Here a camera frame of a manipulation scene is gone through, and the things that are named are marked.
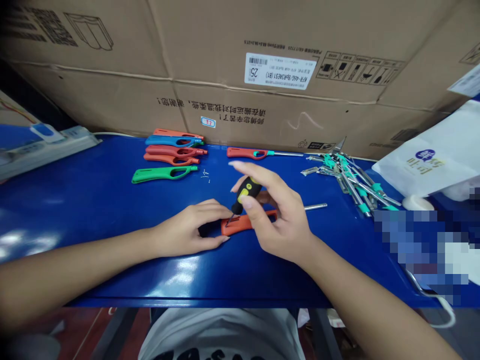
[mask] red wire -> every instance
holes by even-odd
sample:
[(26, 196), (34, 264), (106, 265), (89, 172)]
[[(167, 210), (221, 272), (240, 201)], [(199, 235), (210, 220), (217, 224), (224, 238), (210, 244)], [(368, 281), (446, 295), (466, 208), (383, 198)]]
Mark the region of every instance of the red wire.
[(4, 103), (3, 101), (1, 101), (1, 100), (0, 100), (0, 103), (1, 103), (5, 108), (7, 108), (8, 110), (11, 110), (11, 111), (13, 111), (13, 112), (16, 112), (16, 113), (22, 115), (22, 116), (23, 116), (25, 119), (27, 119), (29, 122), (31, 122), (32, 124), (35, 124), (35, 121), (33, 121), (32, 119), (30, 119), (27, 115), (21, 113), (21, 112), (18, 111), (17, 109), (14, 109), (14, 108), (12, 108), (12, 107), (9, 107), (9, 106), (5, 105), (5, 103)]

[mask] orange lighter handle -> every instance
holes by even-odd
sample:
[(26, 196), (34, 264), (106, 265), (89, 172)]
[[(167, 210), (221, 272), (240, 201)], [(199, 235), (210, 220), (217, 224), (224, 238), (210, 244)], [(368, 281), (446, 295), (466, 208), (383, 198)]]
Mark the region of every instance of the orange lighter handle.
[(173, 155), (154, 155), (146, 153), (143, 158), (148, 161), (161, 161), (173, 166), (186, 166), (191, 164), (200, 164), (200, 160), (194, 157), (179, 158)]
[(176, 147), (170, 145), (149, 145), (145, 152), (151, 155), (172, 155), (177, 158), (190, 158), (208, 154), (208, 150), (196, 147)]
[[(265, 213), (267, 214), (267, 216), (273, 216), (275, 217), (275, 220), (277, 220), (277, 210), (269, 210), (265, 211)], [(248, 215), (242, 215), (232, 218), (228, 226), (225, 227), (228, 221), (229, 219), (223, 219), (221, 221), (220, 226), (222, 235), (230, 236), (244, 230), (252, 229), (252, 223), (250, 222), (250, 218)]]
[(188, 138), (200, 138), (202, 141), (204, 137), (197, 134), (191, 134), (188, 132), (175, 131), (175, 130), (165, 130), (165, 129), (155, 129), (153, 135), (163, 135), (163, 136), (176, 136), (176, 137), (188, 137)]
[(267, 150), (245, 149), (241, 147), (229, 147), (226, 150), (226, 156), (229, 158), (250, 158), (253, 160), (261, 160), (268, 155)]

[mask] blue lighter handle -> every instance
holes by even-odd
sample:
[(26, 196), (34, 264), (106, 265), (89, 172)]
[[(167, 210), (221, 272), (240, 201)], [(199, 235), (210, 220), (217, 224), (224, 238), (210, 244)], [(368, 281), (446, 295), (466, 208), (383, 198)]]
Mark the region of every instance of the blue lighter handle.
[(146, 139), (145, 144), (170, 145), (177, 148), (191, 148), (195, 145), (203, 145), (203, 141), (198, 137), (150, 135)]

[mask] small white sticker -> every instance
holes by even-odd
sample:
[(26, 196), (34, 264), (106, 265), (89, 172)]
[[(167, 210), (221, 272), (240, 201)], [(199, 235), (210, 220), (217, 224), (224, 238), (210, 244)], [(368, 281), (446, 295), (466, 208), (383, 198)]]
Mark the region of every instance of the small white sticker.
[(316, 61), (246, 53), (245, 83), (305, 90)]
[(201, 117), (201, 124), (208, 126), (209, 128), (216, 128), (217, 122), (213, 119), (209, 119), (208, 117), (202, 116)]
[(480, 94), (480, 65), (467, 72), (460, 80), (450, 86), (448, 90), (471, 98)]

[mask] white paper bag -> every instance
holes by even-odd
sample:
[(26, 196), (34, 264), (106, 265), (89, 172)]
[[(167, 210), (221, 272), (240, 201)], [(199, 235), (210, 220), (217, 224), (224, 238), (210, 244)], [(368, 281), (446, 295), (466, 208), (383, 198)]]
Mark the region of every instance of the white paper bag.
[(469, 100), (372, 169), (405, 197), (426, 197), (480, 175), (480, 103)]

